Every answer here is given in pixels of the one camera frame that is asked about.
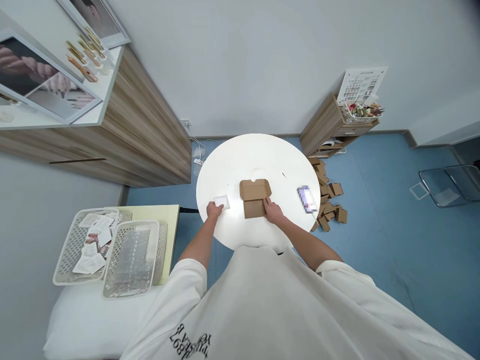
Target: hand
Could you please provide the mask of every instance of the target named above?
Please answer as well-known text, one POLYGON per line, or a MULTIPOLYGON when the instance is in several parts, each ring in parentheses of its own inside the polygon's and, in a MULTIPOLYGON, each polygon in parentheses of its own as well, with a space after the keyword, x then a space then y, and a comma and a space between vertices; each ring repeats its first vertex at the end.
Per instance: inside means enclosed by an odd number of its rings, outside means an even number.
POLYGON ((223 208, 223 204, 221 204, 220 206, 215 206, 215 202, 210 201, 206 207, 206 216, 208 218, 218 219, 220 214, 222 213, 223 208))
POLYGON ((280 206, 272 202, 269 197, 263 199, 263 205, 266 210, 266 219, 274 225, 279 225, 287 217, 282 212, 280 206))

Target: white plastic basket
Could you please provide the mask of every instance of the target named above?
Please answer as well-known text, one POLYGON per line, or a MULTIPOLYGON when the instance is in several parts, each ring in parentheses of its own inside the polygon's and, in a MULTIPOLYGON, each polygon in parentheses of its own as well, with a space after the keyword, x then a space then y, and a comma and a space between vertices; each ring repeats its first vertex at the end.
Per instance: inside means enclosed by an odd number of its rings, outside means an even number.
POLYGON ((53 275, 53 284, 57 286, 65 285, 77 285, 85 284, 88 282, 98 281, 102 278, 104 274, 104 269, 100 269, 94 274, 80 274, 75 273, 72 270, 80 259, 82 255, 82 248, 85 245, 85 240, 87 238, 87 233, 89 231, 88 227, 80 227, 79 224, 82 222, 87 214, 97 213, 100 215, 108 213, 117 213, 118 220, 116 224, 129 221, 132 219, 132 213, 128 211, 119 211, 113 207, 101 207, 93 209, 85 209, 79 211, 75 218, 73 219, 70 230, 66 236, 65 242, 60 252, 60 257, 56 264, 55 273, 53 275))
POLYGON ((347 125, 355 125, 355 124, 369 124, 373 122, 375 119, 380 119, 380 116, 372 116, 372 117, 355 117, 349 109, 349 105, 351 104, 360 104, 362 105, 363 101, 345 101, 345 105, 341 108, 341 115, 343 116, 343 120, 347 125))
POLYGON ((102 296, 132 297, 148 292, 162 276, 167 223, 127 221, 118 225, 110 247, 102 296))

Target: power outlet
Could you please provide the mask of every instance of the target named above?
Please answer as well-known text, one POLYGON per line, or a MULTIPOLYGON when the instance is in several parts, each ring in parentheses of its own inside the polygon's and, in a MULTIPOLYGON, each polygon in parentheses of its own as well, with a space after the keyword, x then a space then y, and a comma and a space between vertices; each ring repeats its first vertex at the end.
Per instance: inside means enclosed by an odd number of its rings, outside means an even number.
POLYGON ((187 129, 192 126, 192 123, 189 119, 181 119, 181 124, 186 127, 187 129))

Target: framed picture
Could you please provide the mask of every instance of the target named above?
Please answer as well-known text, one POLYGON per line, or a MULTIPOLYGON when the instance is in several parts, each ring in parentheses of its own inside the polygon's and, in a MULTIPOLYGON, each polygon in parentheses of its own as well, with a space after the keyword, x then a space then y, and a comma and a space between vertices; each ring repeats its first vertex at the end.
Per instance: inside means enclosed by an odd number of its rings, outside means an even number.
POLYGON ((88 26, 108 49, 131 42, 105 0, 57 1, 85 35, 89 35, 85 30, 88 26))
POLYGON ((64 124, 102 102, 11 29, 0 33, 0 92, 64 124))

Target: cabinet handle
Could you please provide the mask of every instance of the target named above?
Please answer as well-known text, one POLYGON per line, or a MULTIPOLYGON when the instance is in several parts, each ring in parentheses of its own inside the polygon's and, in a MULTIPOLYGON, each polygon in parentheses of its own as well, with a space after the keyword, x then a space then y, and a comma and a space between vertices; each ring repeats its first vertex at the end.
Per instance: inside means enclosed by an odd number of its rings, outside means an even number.
POLYGON ((92 161, 104 161, 106 158, 97 158, 97 159, 83 159, 83 160, 66 160, 66 161, 52 161, 49 164, 71 164, 71 163, 87 163, 92 161))

